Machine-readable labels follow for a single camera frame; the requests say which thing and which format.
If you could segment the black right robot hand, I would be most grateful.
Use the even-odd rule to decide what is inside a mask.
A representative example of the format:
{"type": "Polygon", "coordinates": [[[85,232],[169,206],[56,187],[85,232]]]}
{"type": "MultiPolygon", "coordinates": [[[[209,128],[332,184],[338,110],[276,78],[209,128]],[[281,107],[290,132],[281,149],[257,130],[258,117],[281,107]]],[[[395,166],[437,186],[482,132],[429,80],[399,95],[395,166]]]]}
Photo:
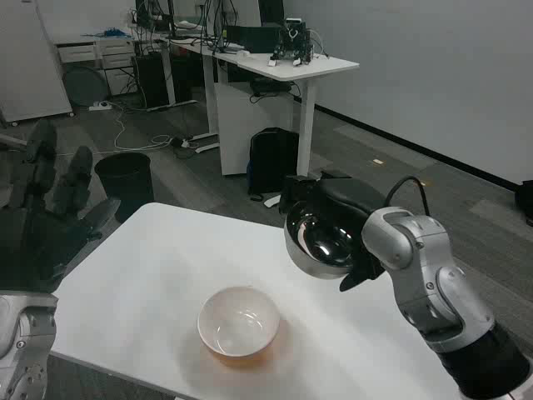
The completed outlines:
{"type": "Polygon", "coordinates": [[[375,188],[353,177],[287,176],[279,210],[290,259],[314,278],[341,279],[341,292],[377,279],[384,268],[363,244],[362,229],[384,201],[375,188]]]}

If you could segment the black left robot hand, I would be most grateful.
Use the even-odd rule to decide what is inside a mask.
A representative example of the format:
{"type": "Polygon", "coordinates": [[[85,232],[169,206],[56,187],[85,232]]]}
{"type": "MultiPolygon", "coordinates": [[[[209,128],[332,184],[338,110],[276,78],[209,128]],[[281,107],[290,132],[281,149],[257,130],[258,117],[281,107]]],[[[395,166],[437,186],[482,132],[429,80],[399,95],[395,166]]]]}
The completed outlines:
{"type": "Polygon", "coordinates": [[[12,169],[12,192],[1,208],[1,289],[52,293],[67,265],[115,216],[120,200],[107,198],[85,217],[92,151],[81,146],[57,175],[57,130],[42,119],[12,169]]]}

